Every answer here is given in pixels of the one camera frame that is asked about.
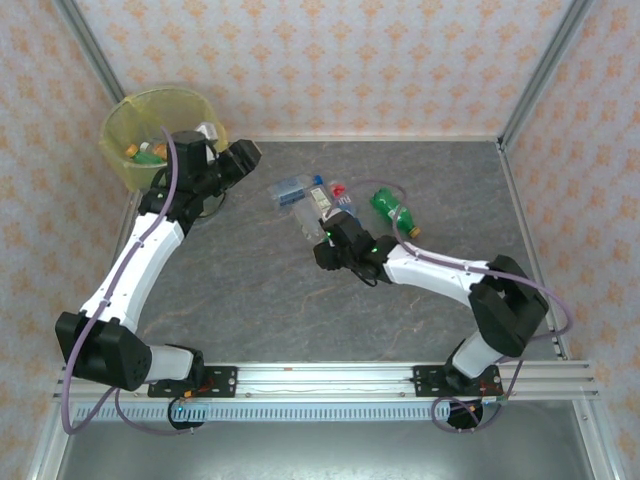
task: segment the green bottle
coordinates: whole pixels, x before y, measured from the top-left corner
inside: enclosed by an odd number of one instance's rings
[[[164,163],[164,160],[162,160],[158,155],[141,152],[134,144],[131,144],[124,153],[139,165],[162,165]]]
[[[388,188],[381,188],[371,197],[371,205],[380,212],[389,223],[393,223],[393,216],[400,202],[393,196]],[[406,207],[402,207],[400,215],[398,215],[398,230],[407,233],[411,238],[415,238],[420,234],[420,229],[413,224],[411,212]]]

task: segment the yellow basket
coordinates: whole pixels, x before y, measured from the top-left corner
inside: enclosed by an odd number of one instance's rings
[[[131,95],[109,113],[100,129],[100,150],[111,168],[130,191],[147,189],[163,165],[138,165],[125,155],[131,145],[151,138],[164,138],[160,127],[170,132],[193,130],[201,122],[211,122],[218,132],[215,148],[227,148],[227,134],[206,98],[192,90],[160,87]]]

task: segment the orange patterned wall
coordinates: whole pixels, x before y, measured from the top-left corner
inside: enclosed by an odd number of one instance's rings
[[[0,9],[0,464],[25,478],[62,356],[53,331],[109,265],[125,191],[96,149],[111,102],[50,0]]]
[[[549,283],[575,306],[616,436],[640,467],[640,9],[600,0],[509,152]]]
[[[80,0],[128,93],[235,137],[501,133],[570,0]]]

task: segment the gray marble surface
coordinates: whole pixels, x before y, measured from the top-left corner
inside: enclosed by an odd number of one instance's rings
[[[201,349],[207,362],[444,361],[475,330],[471,311],[409,286],[370,288],[314,261],[291,212],[267,188],[298,173],[349,184],[397,182],[422,234],[421,248],[467,259],[512,256],[530,273],[506,180],[491,143],[262,143],[258,168],[200,220],[167,262],[140,318],[148,344]],[[390,227],[352,192],[363,226]],[[525,358],[555,358],[550,343]]]

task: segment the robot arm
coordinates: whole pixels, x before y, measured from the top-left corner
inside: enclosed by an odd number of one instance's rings
[[[378,281],[414,285],[472,309],[478,331],[456,348],[444,367],[446,383],[454,392],[464,392],[503,356],[521,356],[549,310],[544,298],[531,287],[466,270],[476,267],[524,277],[522,269],[509,257],[499,255],[493,262],[468,261],[411,246],[418,253],[461,267],[449,268],[411,255],[394,237],[373,239],[346,212],[321,223],[330,239],[314,247],[321,268],[348,268],[370,286]]]
[[[186,347],[148,346],[136,335],[142,307],[160,271],[173,251],[182,243],[194,221],[203,211],[203,201],[218,197],[247,176],[260,160],[260,150],[249,140],[239,140],[207,162],[215,152],[199,132],[172,135],[178,155],[177,189],[167,215],[126,264],[109,303],[91,329],[80,350],[73,375],[109,386],[135,390],[143,383],[158,380],[182,382],[183,390],[204,382],[202,353]],[[68,361],[88,316],[96,312],[111,281],[131,247],[158,218],[169,188],[153,185],[143,196],[133,232],[118,260],[94,295],[79,313],[64,312],[56,322],[56,336]]]

